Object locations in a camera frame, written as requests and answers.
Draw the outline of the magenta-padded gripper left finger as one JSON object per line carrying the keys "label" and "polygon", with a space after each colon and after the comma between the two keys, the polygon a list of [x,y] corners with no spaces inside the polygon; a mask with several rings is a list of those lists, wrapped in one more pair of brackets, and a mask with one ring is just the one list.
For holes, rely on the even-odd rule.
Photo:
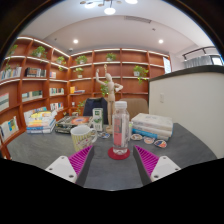
{"label": "magenta-padded gripper left finger", "polygon": [[91,145],[69,157],[58,157],[46,168],[46,171],[79,186],[84,186],[93,156],[94,146]]}

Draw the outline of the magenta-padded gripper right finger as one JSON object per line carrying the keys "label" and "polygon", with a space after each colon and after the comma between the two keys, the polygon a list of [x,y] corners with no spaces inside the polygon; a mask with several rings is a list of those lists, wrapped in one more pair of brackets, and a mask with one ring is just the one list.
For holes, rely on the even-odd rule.
{"label": "magenta-padded gripper right finger", "polygon": [[180,167],[169,157],[156,156],[138,145],[133,146],[133,156],[136,160],[143,185],[147,185],[180,170]]}

